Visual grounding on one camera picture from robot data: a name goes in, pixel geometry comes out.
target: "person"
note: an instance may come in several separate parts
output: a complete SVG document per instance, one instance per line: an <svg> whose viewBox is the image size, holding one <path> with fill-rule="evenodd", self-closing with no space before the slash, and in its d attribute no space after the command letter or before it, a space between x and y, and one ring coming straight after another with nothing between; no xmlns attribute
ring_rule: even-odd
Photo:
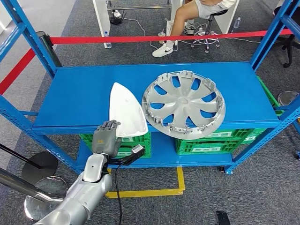
<svg viewBox="0 0 300 225"><path fill-rule="evenodd" d="M194 19L197 17L208 19L210 14L228 9L236 0L185 0L185 4L177 9L170 36L194 34ZM154 57L162 57L173 51L175 41L167 41L152 53Z"/></svg>

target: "stool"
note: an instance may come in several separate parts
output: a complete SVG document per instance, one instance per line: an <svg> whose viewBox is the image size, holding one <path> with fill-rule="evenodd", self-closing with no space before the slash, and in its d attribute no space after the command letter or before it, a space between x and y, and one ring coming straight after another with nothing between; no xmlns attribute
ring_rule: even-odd
<svg viewBox="0 0 300 225"><path fill-rule="evenodd" d="M203 36L203 35L214 35L216 34L213 31L210 30L210 26L212 25L213 18L216 15L223 15L227 13L228 11L228 9L217 12L217 13L213 13L210 15L210 18L208 19L207 26L206 30L200 30L198 32L196 32L195 35L199 35L199 36ZM195 46L195 43L199 43L201 45L206 45L207 49L205 50L205 53L209 53L210 52L210 45L215 44L216 47L219 47L219 41L219 39L213 39L213 38L206 38L206 39L197 39L193 41L193 43L191 45L191 47L194 48Z"/></svg>

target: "silver robotic arm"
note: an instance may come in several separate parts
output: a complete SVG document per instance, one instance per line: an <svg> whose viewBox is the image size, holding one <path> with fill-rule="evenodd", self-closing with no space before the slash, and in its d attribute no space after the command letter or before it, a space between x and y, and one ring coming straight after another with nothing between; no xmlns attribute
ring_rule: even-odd
<svg viewBox="0 0 300 225"><path fill-rule="evenodd" d="M60 205L35 225L83 225L111 189L108 164L130 165L144 154L144 148L138 145L130 156L113 159L121 145L121 138L115 139L119 124L112 120L98 127L93 138L93 154L87 159L84 171L68 190Z"/></svg>

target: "red rope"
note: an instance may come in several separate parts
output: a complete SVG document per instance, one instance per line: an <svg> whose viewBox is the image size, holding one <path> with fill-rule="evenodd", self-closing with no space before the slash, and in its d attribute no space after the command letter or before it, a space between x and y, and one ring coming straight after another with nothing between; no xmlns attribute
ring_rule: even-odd
<svg viewBox="0 0 300 225"><path fill-rule="evenodd" d="M203 35L198 36L201 39L205 38L248 38L261 37L266 34L266 30L231 33L231 34L218 34L218 35ZM290 30L283 30L281 35L292 34ZM145 41L161 41L161 40L194 40L195 36L121 36L121 37L51 37L54 44L94 44L94 43L128 43L128 42L145 42Z"/></svg>
<svg viewBox="0 0 300 225"><path fill-rule="evenodd" d="M15 67L14 67L9 74L0 82L0 94L3 95L9 86L17 79L25 67L26 67L35 53L30 48L24 56L21 58Z"/></svg>

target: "blue metal shelf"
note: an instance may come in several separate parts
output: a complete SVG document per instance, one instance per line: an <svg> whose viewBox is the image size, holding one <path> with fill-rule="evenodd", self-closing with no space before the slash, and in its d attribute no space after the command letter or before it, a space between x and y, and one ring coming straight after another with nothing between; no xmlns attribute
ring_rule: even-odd
<svg viewBox="0 0 300 225"><path fill-rule="evenodd" d="M93 133L109 119L113 83L130 89L141 102L144 91L158 76L180 70L216 82L226 105L220 129L270 128L280 123L249 62L215 62L58 68L32 130L44 135ZM149 130L156 131L150 125Z"/></svg>
<svg viewBox="0 0 300 225"><path fill-rule="evenodd" d="M140 158L126 168L174 167L174 166L224 166L231 165L232 155L224 154L196 154L179 156L176 152L175 139L160 132L152 133L152 152L151 158ZM91 155L90 150L83 141L78 150L77 162L84 169L85 162Z"/></svg>
<svg viewBox="0 0 300 225"><path fill-rule="evenodd" d="M0 61L23 33L54 80L35 123L24 116L36 115L35 112L19 111L2 95L0 95L0 113L77 173L82 171L90 154L87 146L81 143L78 159L74 161L45 135L93 133L96 126L109 119L109 93L114 82L127 87L141 101L145 88L158 75L191 70L211 78L224 96L226 115L221 129L268 128L234 159L231 154L177 156L173 138L155 132L152 134L152 157L139 159L131 167L225 165L226 174L231 174L300 115L300 97L298 97L277 118L255 74L284 26L300 38L300 27L291 19L300 0L285 0L250 62L70 68L57 67L17 0L1 1L17 28L0 46Z"/></svg>

